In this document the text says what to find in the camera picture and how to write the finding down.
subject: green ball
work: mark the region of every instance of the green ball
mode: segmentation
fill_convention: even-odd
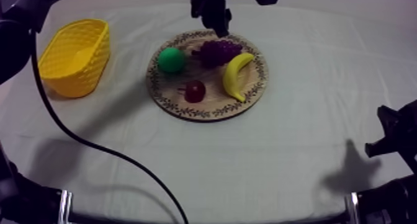
[[[158,56],[158,67],[165,73],[178,73],[186,65],[186,55],[177,48],[165,48]]]

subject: metal clamp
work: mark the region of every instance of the metal clamp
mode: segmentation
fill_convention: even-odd
[[[68,217],[70,215],[71,205],[73,201],[73,193],[67,190],[62,190],[60,212],[58,214],[57,224],[69,224]]]

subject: red cherry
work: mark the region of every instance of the red cherry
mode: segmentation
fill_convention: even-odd
[[[205,86],[201,81],[189,81],[186,83],[184,98],[187,102],[201,102],[205,96]]]

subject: white tablecloth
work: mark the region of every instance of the white tablecloth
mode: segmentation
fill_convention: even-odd
[[[377,107],[398,109],[417,98],[415,30],[281,7],[237,4],[231,10],[231,31],[252,41],[269,65],[266,92],[243,115],[185,122],[147,93],[146,67],[155,50],[176,34],[202,28],[188,4],[51,17],[39,54],[56,29],[87,17],[109,22],[112,49],[98,88],[82,99],[54,98],[56,112],[81,136],[148,166],[192,223],[321,216],[342,210],[344,194],[411,173],[396,154],[367,158],[364,143],[383,137]],[[61,133],[29,65],[2,103],[0,134],[20,171],[73,191],[77,211],[180,220],[145,173]]]

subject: purple grapes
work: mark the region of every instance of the purple grapes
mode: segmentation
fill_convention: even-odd
[[[200,47],[200,51],[192,51],[192,55],[198,56],[204,68],[215,68],[229,63],[234,57],[242,53],[242,46],[231,41],[206,41]]]

